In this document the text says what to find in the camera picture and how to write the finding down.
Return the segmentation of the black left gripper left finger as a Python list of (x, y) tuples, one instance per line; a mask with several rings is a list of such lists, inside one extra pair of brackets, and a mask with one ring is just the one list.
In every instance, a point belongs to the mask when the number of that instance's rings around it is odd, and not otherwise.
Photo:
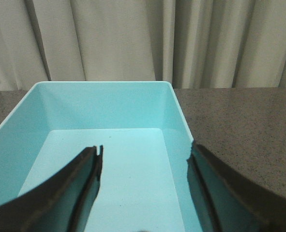
[(0, 232), (82, 232), (100, 189), (103, 147), (86, 147), (57, 173), (0, 205)]

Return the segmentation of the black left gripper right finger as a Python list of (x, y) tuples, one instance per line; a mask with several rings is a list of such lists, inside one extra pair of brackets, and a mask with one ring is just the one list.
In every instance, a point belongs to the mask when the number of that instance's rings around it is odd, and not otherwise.
[(286, 198), (195, 142), (187, 163), (189, 190), (203, 231), (286, 232)]

